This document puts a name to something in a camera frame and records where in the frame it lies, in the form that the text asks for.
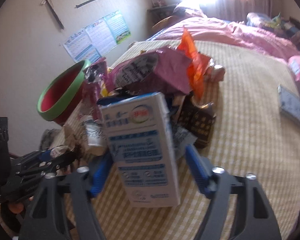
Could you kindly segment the person's left hand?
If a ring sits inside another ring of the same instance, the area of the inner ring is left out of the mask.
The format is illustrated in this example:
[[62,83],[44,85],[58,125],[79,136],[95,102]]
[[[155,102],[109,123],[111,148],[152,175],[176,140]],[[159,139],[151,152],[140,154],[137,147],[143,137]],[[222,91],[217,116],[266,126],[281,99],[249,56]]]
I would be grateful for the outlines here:
[[19,214],[26,209],[29,203],[33,200],[33,197],[23,200],[22,202],[9,202],[8,209],[15,214]]

